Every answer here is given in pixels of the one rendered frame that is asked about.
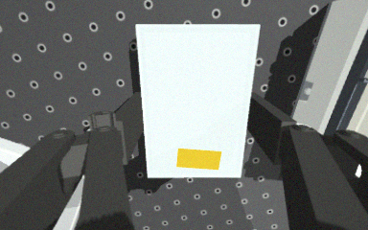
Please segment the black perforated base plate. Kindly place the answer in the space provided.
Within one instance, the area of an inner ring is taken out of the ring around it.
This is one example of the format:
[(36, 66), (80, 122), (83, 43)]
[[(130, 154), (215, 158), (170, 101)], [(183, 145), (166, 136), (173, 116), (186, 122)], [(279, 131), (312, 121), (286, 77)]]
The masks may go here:
[[(141, 92), (136, 24), (261, 24), (251, 92), (289, 117), (336, 0), (0, 0), (0, 138), (31, 148), (89, 129)], [(135, 230), (289, 230), (282, 165), (246, 129), (241, 177), (148, 177), (124, 165)]]

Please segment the white well plate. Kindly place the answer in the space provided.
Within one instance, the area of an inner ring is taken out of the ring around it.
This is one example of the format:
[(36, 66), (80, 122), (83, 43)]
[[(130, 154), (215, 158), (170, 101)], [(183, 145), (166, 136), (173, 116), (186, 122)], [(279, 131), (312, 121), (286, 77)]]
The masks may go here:
[[(347, 129), (362, 133), (368, 137), (368, 83)], [(359, 165), (356, 175), (360, 177), (360, 174), (361, 167)]]

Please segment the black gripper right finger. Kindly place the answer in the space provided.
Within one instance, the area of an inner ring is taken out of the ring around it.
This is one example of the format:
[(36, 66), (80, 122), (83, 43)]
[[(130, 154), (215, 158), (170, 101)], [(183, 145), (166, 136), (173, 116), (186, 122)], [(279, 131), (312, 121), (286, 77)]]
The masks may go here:
[(289, 230), (368, 230), (368, 137), (296, 124), (251, 92), (247, 129), (272, 164), (282, 165)]

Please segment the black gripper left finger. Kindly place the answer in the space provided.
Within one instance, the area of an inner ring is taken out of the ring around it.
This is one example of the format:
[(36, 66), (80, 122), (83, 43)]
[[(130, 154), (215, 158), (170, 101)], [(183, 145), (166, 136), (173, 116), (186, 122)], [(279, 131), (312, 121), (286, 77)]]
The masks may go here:
[(47, 134), (0, 172), (0, 230), (53, 230), (83, 175), (77, 230), (135, 230), (124, 165), (144, 129), (141, 92), (88, 121), (81, 135)]

